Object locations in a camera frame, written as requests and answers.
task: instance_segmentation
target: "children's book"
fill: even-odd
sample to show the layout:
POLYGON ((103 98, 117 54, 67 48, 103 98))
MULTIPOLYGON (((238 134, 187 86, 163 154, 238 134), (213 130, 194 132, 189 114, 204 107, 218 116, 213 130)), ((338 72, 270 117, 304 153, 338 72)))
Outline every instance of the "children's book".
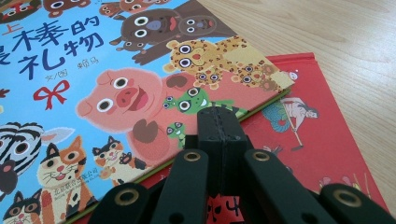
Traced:
MULTIPOLYGON (((342 183, 361 190, 387 209, 315 55, 267 58, 295 84, 281 100, 242 121, 253 146, 275 153, 307 189, 320 192, 325 185, 342 183)), ((165 178, 169 170, 143 183, 149 188, 165 178)), ((206 223, 243 224, 238 197, 209 198, 206 223)))
POLYGON ((0 1, 0 214, 61 223, 293 81, 196 0, 0 1))

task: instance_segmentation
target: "cartoon animal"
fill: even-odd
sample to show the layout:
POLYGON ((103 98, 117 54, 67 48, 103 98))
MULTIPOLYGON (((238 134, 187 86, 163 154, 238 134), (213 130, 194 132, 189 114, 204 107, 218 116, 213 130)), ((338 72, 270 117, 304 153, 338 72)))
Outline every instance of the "cartoon animal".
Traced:
POLYGON ((110 177, 113 186, 129 182, 134 178, 133 175, 142 175, 148 171, 145 162, 132 157, 131 152, 124 153, 123 150, 122 143, 112 136, 108 137, 107 143, 102 148, 92 149, 95 163, 105 168, 100 177, 102 179, 110 177))
POLYGON ((137 13, 146 10, 152 5, 163 5, 170 0, 144 1, 144 0, 120 0, 120 8, 129 13, 137 13))
POLYGON ((0 202, 17 186, 18 175, 14 168, 15 161, 5 161, 0 164, 0 202))
POLYGON ((263 60, 258 64, 239 63, 238 73, 235 73, 231 80, 242 83, 250 88, 261 87, 264 91, 278 89, 276 82, 271 79, 271 75, 276 71, 273 64, 266 64, 263 60))
POLYGON ((37 170, 38 182, 43 186, 40 197, 43 223, 63 222, 96 202, 81 178, 86 160, 80 136, 62 150, 49 144, 46 157, 37 170))
MULTIPOLYGON (((9 122, 0 125, 0 164, 14 161, 13 171, 17 175, 22 175, 35 162, 41 145, 62 142, 73 131, 69 128, 55 128, 44 132, 43 127, 34 122, 23 125, 9 122)), ((7 184, 15 188, 17 182, 18 179, 5 178, 2 180, 2 185, 7 184)))
POLYGON ((44 9, 49 12, 50 18, 59 17, 72 7, 87 7, 90 3, 91 0, 43 0, 44 9))
POLYGON ((185 73, 160 79, 136 68, 107 70, 97 78, 92 93, 78 103, 77 113, 102 130, 126 133, 134 155, 147 165, 156 164, 178 152, 170 147, 166 133, 175 112, 163 110, 161 99, 180 95, 192 83, 193 77, 185 73))
POLYGON ((175 9, 152 9, 128 18, 118 16, 115 19, 123 21, 121 36, 110 44, 118 45, 121 41, 125 41, 152 45, 133 57, 136 63, 142 65, 170 52, 166 43, 172 39, 183 42, 208 36, 236 35, 196 0, 187 1, 175 9))
POLYGON ((120 8, 120 2, 102 3, 102 5, 99 7, 99 14, 109 18, 113 18, 114 16, 119 15, 121 12, 122 9, 120 8))
POLYGON ((166 128, 166 132, 170 138, 177 138, 178 148, 184 148, 186 144, 186 127, 183 123, 175 122, 166 128))
POLYGON ((187 90, 181 97, 174 98, 173 96, 167 96, 163 101, 163 107, 165 109, 176 108, 178 111, 184 114, 196 114, 203 108, 210 106, 221 106, 225 107, 235 113, 240 118, 248 112, 246 109, 237 108, 232 106, 233 100, 219 100, 210 101, 207 92, 201 88, 191 88, 187 90))
POLYGON ((0 24, 22 20, 41 8, 40 0, 0 1, 0 24))
POLYGON ((189 40, 179 43, 171 40, 166 44, 171 51, 171 62, 163 66, 167 73, 176 70, 186 71, 190 74, 204 72, 211 67, 220 71, 236 72, 237 67, 228 61, 224 55, 228 51, 243 48, 247 41, 236 35, 215 44, 207 40, 189 40))
POLYGON ((14 196, 14 203, 8 208, 3 217, 4 223, 35 223, 41 224, 41 189, 31 198, 23 198, 20 191, 14 196))

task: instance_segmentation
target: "cartoon leopard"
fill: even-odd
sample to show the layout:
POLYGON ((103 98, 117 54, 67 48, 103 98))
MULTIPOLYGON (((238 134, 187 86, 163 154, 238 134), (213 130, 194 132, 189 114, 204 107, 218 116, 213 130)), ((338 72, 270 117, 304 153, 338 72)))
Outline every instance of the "cartoon leopard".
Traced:
POLYGON ((213 44, 206 40, 189 40, 179 43, 176 40, 168 42, 166 47, 172 50, 171 62, 163 67, 167 73, 176 70, 186 71, 197 77, 195 87, 210 85, 210 89, 219 87, 223 72, 237 72, 238 67, 227 60, 225 54, 235 49, 244 48, 247 41, 236 35, 213 44))

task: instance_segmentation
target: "striped pattern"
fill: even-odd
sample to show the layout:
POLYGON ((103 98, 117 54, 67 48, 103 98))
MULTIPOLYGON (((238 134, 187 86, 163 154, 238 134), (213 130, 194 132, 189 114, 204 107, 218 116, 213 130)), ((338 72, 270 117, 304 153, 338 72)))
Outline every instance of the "striped pattern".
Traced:
POLYGON ((43 132, 37 123, 10 122, 0 126, 0 164, 15 161, 14 171, 21 175, 38 156, 43 132))

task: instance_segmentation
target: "pink pig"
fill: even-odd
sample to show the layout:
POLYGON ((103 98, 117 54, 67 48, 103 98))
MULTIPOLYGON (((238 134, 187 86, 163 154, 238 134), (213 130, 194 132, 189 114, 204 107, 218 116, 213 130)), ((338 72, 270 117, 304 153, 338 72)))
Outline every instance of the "pink pig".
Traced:
MULTIPOLYGON (((163 107, 167 96, 180 97, 193 87, 194 81, 194 76, 184 72, 159 78, 136 68, 107 70, 97 78, 91 94, 78 103, 77 113, 101 130, 126 133, 134 155, 147 165, 158 165, 180 151, 178 140, 166 133, 170 124, 181 122, 186 134, 197 133, 196 115, 163 107)), ((215 91, 209 86, 201 88, 209 93, 211 101, 232 99, 234 106, 245 109, 254 109, 277 94, 235 83, 230 78, 224 78, 215 91)))
POLYGON ((101 130, 126 133, 134 155, 147 165, 158 164, 179 151, 176 140, 171 146, 166 127, 176 116, 184 120, 188 115, 164 109, 163 99, 192 87, 193 76, 179 73, 160 79, 149 71, 125 68, 107 70, 96 82, 91 94, 78 103, 80 117, 101 130))

